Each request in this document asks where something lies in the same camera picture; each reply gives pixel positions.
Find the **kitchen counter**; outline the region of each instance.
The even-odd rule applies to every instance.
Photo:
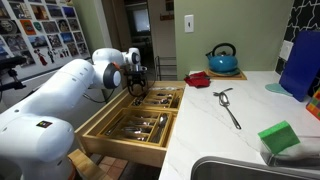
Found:
[[[260,156],[259,132],[286,120],[298,136],[320,136],[320,121],[304,102],[270,92],[266,84],[278,83],[275,72],[244,72],[248,80],[211,80],[210,87],[186,85],[168,146],[160,179],[190,179],[194,163],[205,156],[278,172],[320,177],[320,171],[268,167]],[[242,129],[235,128],[227,110],[212,92],[232,87],[226,94],[229,109]]]

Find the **stainless steel sink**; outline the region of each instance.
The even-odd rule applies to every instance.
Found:
[[[320,175],[303,174],[291,171],[290,174],[277,172],[274,168],[260,169],[236,164],[228,159],[204,157],[192,167],[191,180],[298,180],[320,179]]]

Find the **photo collage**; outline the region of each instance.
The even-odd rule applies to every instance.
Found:
[[[74,7],[59,2],[0,1],[0,61],[23,56],[25,68],[90,56]]]

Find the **blue kettle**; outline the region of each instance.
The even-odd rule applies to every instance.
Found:
[[[216,54],[216,50],[220,47],[228,46],[232,49],[232,55],[225,51]],[[209,69],[213,72],[227,73],[235,71],[238,68],[238,60],[235,57],[236,48],[230,43],[221,43],[208,52],[206,56],[209,60]]]

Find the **green wall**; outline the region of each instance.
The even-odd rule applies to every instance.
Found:
[[[205,54],[219,43],[237,49],[241,70],[274,70],[293,0],[175,0],[178,79],[208,67]],[[194,33],[184,16],[194,14]]]
[[[73,0],[73,4],[92,55],[96,49],[105,47],[94,0]]]

